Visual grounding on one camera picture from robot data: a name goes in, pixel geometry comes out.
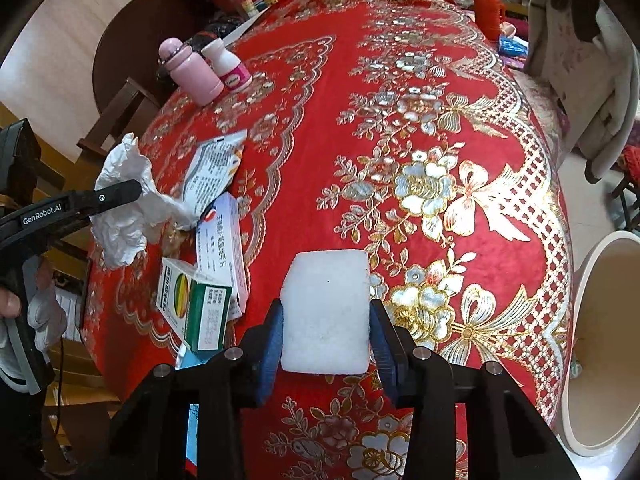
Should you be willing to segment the left hand in glove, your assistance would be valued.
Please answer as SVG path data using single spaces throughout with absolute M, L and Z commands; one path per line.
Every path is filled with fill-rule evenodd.
M 32 257 L 25 262 L 24 274 L 34 271 L 26 280 L 27 306 L 15 292 L 1 287 L 1 381 L 17 393 L 34 396 L 51 381 L 47 351 L 66 331 L 65 311 L 55 297 L 53 266 L 44 258 Z M 34 342 L 22 347 L 17 321 L 23 320 L 34 331 Z

